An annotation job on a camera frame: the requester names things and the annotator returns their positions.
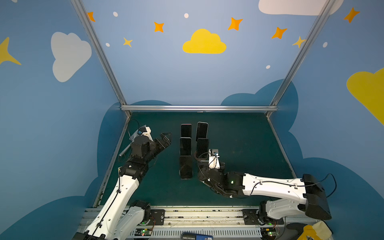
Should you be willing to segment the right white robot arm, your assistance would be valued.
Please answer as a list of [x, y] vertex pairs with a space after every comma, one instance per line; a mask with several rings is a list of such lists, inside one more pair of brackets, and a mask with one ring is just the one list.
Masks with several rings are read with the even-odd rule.
[[263, 201], [257, 213], [262, 225], [287, 216], [306, 215], [327, 221], [332, 218], [328, 198], [322, 182], [304, 174], [296, 179], [273, 179], [242, 172], [224, 172], [224, 168], [210, 168], [208, 161], [198, 163], [198, 179], [216, 194], [227, 198], [267, 196], [274, 201]]

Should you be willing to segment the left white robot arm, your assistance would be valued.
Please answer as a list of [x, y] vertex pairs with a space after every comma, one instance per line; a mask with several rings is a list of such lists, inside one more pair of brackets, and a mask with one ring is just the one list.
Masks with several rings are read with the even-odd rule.
[[149, 163], [172, 143], [172, 133], [162, 133], [152, 139], [150, 134], [140, 134], [131, 143], [131, 154], [119, 169], [114, 191], [102, 210], [83, 233], [75, 233], [74, 240], [125, 240], [141, 223], [150, 220], [151, 206], [147, 202], [133, 202], [128, 212], [122, 214], [149, 170]]

